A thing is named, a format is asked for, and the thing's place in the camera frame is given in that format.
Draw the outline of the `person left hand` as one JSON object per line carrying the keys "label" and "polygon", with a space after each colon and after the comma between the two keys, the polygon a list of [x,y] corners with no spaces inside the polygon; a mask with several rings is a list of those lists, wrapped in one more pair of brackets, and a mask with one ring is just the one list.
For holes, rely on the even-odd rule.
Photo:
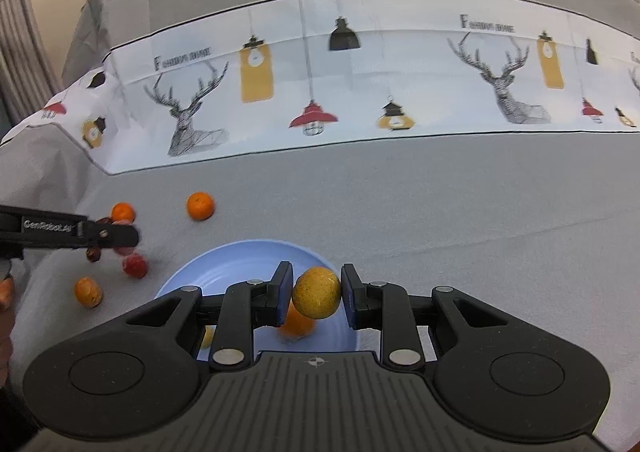
{"label": "person left hand", "polygon": [[0,283],[0,387],[3,388],[9,376],[9,362],[13,354],[11,340],[15,323],[14,314],[15,286],[12,276]]}

